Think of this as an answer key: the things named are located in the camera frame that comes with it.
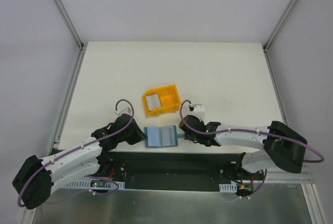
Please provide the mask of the blue leather card holder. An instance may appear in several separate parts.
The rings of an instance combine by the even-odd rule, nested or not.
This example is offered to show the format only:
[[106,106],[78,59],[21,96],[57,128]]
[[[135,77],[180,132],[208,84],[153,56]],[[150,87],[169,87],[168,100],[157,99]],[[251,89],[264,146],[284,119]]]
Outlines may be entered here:
[[178,140],[184,138],[183,133],[177,133],[176,126],[169,127],[145,127],[146,148],[177,147]]

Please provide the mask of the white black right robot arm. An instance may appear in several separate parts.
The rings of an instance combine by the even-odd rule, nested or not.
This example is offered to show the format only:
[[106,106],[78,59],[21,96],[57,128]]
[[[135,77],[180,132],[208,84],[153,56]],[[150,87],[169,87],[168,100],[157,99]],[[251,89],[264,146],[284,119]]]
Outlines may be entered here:
[[252,153],[243,153],[234,166],[235,176],[247,179],[262,169],[277,167],[289,173],[300,173],[305,147],[286,140],[290,138],[307,145],[307,140],[280,121],[257,128],[231,127],[220,122],[204,124],[199,118],[187,115],[179,123],[185,139],[210,146],[243,146],[255,148]]

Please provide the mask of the yellow plastic bin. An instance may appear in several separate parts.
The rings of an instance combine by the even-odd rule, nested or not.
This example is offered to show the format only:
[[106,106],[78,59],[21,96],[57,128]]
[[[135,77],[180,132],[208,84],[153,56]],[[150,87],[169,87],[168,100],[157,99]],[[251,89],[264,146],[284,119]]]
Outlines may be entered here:
[[[158,94],[161,102],[161,107],[153,111],[148,110],[146,96]],[[181,99],[175,84],[163,86],[155,89],[148,90],[143,96],[143,104],[146,117],[158,117],[162,114],[175,113],[179,110]]]

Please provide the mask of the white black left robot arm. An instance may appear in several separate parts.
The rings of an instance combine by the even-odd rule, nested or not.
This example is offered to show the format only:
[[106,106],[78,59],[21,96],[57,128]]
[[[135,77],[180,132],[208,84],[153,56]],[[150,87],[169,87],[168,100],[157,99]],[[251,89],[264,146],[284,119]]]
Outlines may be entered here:
[[134,145],[145,138],[135,119],[122,114],[72,148],[42,158],[28,157],[12,181],[18,206],[34,209],[69,182],[95,174],[106,176],[110,170],[109,151],[122,142]]

